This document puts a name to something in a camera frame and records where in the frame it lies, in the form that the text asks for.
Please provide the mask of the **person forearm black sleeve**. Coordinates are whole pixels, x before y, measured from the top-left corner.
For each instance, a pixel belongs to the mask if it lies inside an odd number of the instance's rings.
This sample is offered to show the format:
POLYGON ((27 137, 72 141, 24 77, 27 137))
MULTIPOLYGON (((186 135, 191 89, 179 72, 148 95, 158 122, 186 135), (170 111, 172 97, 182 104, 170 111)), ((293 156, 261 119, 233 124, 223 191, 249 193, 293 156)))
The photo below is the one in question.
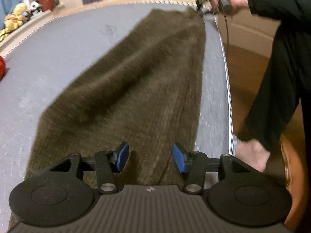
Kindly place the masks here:
POLYGON ((281 22, 310 22, 310 0, 247 0, 250 12, 281 22))

